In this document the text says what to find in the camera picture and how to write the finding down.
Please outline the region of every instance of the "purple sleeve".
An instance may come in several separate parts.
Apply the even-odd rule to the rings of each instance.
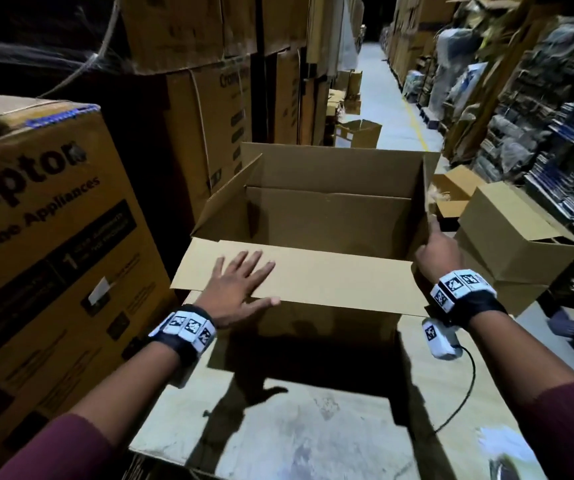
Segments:
[[[542,393],[520,419],[547,477],[574,480],[574,383]]]
[[[49,423],[0,469],[0,480],[88,480],[114,448],[89,421],[65,414]]]

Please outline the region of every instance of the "wristband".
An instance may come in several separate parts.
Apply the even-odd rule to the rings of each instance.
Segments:
[[[205,351],[216,337],[216,327],[202,308],[183,305],[149,333],[153,342],[171,347],[183,365],[189,365]]]
[[[463,328],[478,313],[490,310],[506,313],[496,291],[471,269],[445,274],[431,290],[431,297],[445,312],[448,324]]]

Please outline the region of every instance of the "yellow floor line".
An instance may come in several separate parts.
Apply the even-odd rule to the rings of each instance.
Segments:
[[[429,146],[427,146],[426,141],[422,137],[422,132],[420,131],[420,126],[418,125],[418,121],[415,119],[415,115],[413,114],[413,111],[411,110],[409,103],[407,101],[405,101],[404,99],[403,99],[403,103],[404,103],[404,108],[407,110],[407,114],[409,114],[409,120],[411,121],[411,127],[414,129],[415,134],[418,137],[418,140],[420,141],[420,144],[422,144],[422,149],[425,152],[428,152]]]

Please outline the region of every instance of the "person's left hand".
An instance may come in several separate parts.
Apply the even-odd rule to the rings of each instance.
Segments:
[[[267,279],[275,266],[275,262],[269,261],[252,274],[263,252],[256,251],[250,259],[245,260],[248,254],[248,251],[239,253],[224,273],[222,266],[225,258],[216,259],[211,279],[194,303],[211,316],[217,328],[230,326],[256,312],[280,305],[280,298],[262,298],[245,303],[245,299]]]

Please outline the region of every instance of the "black cable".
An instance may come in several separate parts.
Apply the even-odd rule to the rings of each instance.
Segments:
[[[451,416],[449,416],[447,418],[447,420],[442,423],[438,428],[434,429],[433,432],[431,433],[430,436],[434,436],[437,435],[442,428],[444,428],[445,426],[447,426],[452,419],[454,419],[454,417],[456,416],[456,414],[458,414],[460,412],[460,410],[465,406],[465,403],[467,403],[467,400],[469,399],[469,397],[471,396],[471,392],[474,390],[474,383],[475,383],[475,362],[474,362],[474,357],[473,355],[471,355],[471,352],[469,352],[465,347],[463,347],[462,345],[458,345],[455,346],[456,348],[460,348],[463,349],[465,352],[467,352],[467,355],[469,355],[469,358],[471,359],[471,366],[473,367],[473,375],[471,378],[471,385],[469,386],[469,390],[467,391],[467,394],[465,395],[465,399],[462,400],[462,402],[460,403],[460,405],[458,406],[458,408],[453,411],[453,414]]]

